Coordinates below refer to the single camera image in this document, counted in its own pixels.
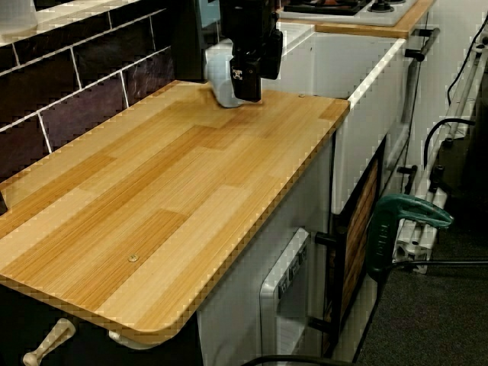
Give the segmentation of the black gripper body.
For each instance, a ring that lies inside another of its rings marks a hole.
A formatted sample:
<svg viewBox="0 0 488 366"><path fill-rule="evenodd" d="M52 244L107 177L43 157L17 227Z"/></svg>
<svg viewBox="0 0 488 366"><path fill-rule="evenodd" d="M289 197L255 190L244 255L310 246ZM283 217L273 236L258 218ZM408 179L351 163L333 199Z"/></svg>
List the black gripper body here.
<svg viewBox="0 0 488 366"><path fill-rule="evenodd" d="M222 34L240 56L260 57L276 31L278 16L271 1L220 1Z"/></svg>

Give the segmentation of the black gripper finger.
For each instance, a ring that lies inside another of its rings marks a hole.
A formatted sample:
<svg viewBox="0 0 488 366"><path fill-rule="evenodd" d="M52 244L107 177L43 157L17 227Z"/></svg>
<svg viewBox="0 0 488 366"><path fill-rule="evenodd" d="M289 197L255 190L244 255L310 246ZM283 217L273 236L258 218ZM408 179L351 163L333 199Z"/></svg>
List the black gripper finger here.
<svg viewBox="0 0 488 366"><path fill-rule="evenodd" d="M258 102L262 99L259 59L234 56L230 61L230 76L234 95L241 100Z"/></svg>
<svg viewBox="0 0 488 366"><path fill-rule="evenodd" d="M284 36L281 31L272 31L263 44L262 78L275 80L281 68Z"/></svg>

